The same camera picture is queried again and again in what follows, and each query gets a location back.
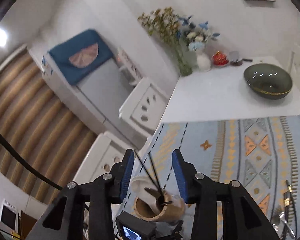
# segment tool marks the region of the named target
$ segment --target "small display screen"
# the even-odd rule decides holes
[[[131,229],[123,226],[123,231],[125,236],[130,240],[141,240],[141,235],[137,234],[136,232],[133,232]]]
[[[12,230],[16,230],[16,214],[6,206],[2,208],[1,222],[6,224]]]

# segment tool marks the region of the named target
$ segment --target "metal utensil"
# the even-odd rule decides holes
[[[287,226],[287,228],[289,229],[289,233],[290,233],[290,236],[292,238],[295,238],[296,235],[294,234],[293,230],[291,229],[291,227],[289,226],[288,222],[286,221],[286,219],[284,218],[284,212],[282,212],[280,215],[279,215],[279,219],[285,223],[285,225]]]
[[[248,62],[252,62],[252,59],[247,59],[247,58],[241,58],[239,55],[238,51],[231,51],[229,53],[229,60],[230,60],[230,64],[233,66],[240,66],[242,65],[242,61],[248,61]]]
[[[277,232],[279,230],[279,224],[281,222],[279,215],[274,215],[270,220],[274,230]]]

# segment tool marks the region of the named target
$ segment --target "floor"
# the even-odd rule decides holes
[[[0,73],[0,133],[33,168],[62,187],[72,180],[97,137],[47,86],[26,50]],[[43,203],[58,192],[1,145],[0,172]]]

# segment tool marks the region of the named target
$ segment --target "white vase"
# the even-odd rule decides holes
[[[199,69],[203,72],[209,71],[211,69],[211,61],[208,55],[203,52],[203,49],[197,49],[196,54]]]

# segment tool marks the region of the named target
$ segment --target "blue cloth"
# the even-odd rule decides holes
[[[176,180],[176,174],[178,176],[179,173],[171,166],[172,152],[178,148],[184,160],[192,163],[197,172],[227,184],[234,179],[241,182],[269,220],[278,210],[284,210],[283,193],[288,190],[285,185],[288,179],[296,200],[300,235],[300,115],[161,124],[144,152],[151,151],[161,187],[174,195],[180,193]],[[143,163],[151,171],[147,154],[143,156]],[[132,178],[140,175],[147,176],[140,163],[137,163]],[[121,211],[135,214],[137,195],[129,188],[127,196],[117,214]],[[191,237],[194,212],[195,205],[192,205],[182,217],[181,235],[185,240]],[[217,212],[217,239],[221,239],[220,203]],[[288,215],[295,231],[292,210]],[[172,229],[166,223],[156,225],[162,235],[171,233]],[[114,226],[114,233],[117,233],[116,224]],[[279,225],[277,233],[281,235],[282,230],[283,223]]]
[[[77,68],[71,64],[69,57],[95,43],[98,43],[99,53],[91,64],[84,68]],[[100,38],[98,33],[95,30],[90,29],[55,46],[49,51],[49,54],[54,59],[70,85],[76,85],[82,78],[113,57],[112,51]]]

